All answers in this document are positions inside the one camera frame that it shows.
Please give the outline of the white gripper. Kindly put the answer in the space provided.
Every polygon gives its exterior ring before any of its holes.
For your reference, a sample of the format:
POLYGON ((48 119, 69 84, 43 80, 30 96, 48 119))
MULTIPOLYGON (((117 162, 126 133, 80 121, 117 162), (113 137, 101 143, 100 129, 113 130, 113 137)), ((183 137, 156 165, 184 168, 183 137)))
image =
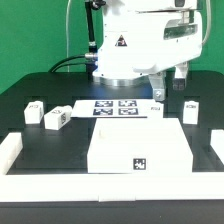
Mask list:
POLYGON ((164 101, 166 73, 160 71, 175 66, 173 89, 185 89, 187 61, 199 57, 202 51, 202 17, 198 11, 139 13, 137 17, 133 71, 152 74, 153 99, 164 101))

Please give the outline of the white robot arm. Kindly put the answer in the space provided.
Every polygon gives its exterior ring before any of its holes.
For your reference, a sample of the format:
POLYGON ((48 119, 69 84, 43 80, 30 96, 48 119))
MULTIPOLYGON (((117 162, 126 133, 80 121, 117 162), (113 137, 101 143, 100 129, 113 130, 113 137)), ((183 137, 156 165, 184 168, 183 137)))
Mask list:
POLYGON ((206 15, 200 0, 85 0, 86 12, 102 11, 103 43, 93 48, 93 80, 111 86, 149 81, 153 98, 166 97, 165 77, 175 70, 174 87, 186 86, 189 62, 201 55, 212 25, 211 2, 206 15))

